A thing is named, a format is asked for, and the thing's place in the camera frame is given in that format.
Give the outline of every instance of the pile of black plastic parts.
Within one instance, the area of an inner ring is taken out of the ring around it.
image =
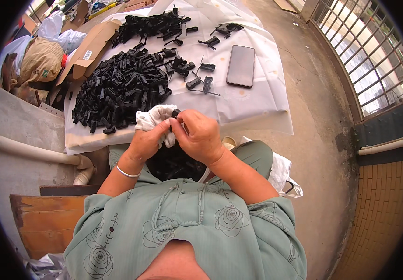
[[[74,123],[88,126],[91,133],[105,127],[103,133],[111,134],[135,124],[138,110],[146,112],[172,93],[167,73],[156,64],[175,56],[175,50],[148,54],[147,49],[140,50],[143,46],[140,43],[100,63],[77,94]]]
[[[181,46],[183,42],[178,37],[182,34],[182,25],[186,25],[191,18],[179,16],[178,8],[175,7],[170,12],[149,17],[127,15],[125,20],[126,22],[117,30],[119,36],[111,40],[113,48],[120,43],[125,44],[136,35],[141,37],[140,42],[144,39],[144,44],[147,43],[147,37],[158,36],[158,38],[167,41],[175,36],[173,40],[167,42],[165,45],[174,42],[178,46]],[[195,31],[198,31],[197,26],[186,29],[187,33]]]

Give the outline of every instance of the white pipe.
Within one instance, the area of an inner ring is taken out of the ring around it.
[[[60,164],[79,165],[80,158],[27,145],[0,135],[0,150],[36,160],[51,161]]]
[[[0,151],[9,154],[20,155],[35,160],[56,162],[60,164],[76,165],[77,169],[83,169],[77,174],[74,185],[86,185],[91,179],[95,168],[91,160],[84,155],[67,155],[52,150],[46,150],[27,145],[0,135]]]
[[[388,142],[385,142],[385,143],[380,143],[380,144],[376,144],[376,145],[372,145],[372,146],[365,146],[365,147],[362,147],[361,150],[386,145],[386,144],[393,143],[393,142],[396,142],[396,141],[399,141],[399,140],[402,140],[402,139],[403,139],[403,137],[398,138],[398,139],[394,139],[394,140],[391,140],[391,141],[388,141]]]
[[[92,175],[94,174],[94,171],[95,171],[94,166],[91,166],[90,168],[87,169],[83,169],[75,177],[73,185],[74,186],[86,185],[89,182],[89,179],[91,179]]]
[[[376,153],[380,153],[380,152],[384,152],[384,151],[394,150],[394,149],[401,148],[401,147],[403,147],[403,139],[400,139],[398,141],[394,141],[391,143],[387,143],[384,145],[359,150],[359,155],[376,154]]]

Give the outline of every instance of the barcode label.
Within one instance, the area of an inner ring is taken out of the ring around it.
[[[84,60],[88,60],[91,57],[92,51],[86,51],[85,56],[83,57]]]

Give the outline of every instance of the silver bangle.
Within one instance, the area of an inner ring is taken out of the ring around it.
[[[126,174],[124,171],[120,170],[119,165],[117,165],[118,162],[116,162],[116,167],[117,167],[117,169],[119,170],[119,172],[122,173],[123,175],[125,175],[125,176],[127,176],[127,177],[130,177],[130,178],[137,178],[137,177],[139,177],[139,176],[141,175],[141,172],[142,172],[142,171],[139,172],[139,174],[137,174],[137,175]]]

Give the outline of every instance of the smartphone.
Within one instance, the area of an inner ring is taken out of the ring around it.
[[[227,84],[251,88],[254,79],[254,57],[253,48],[232,46]]]

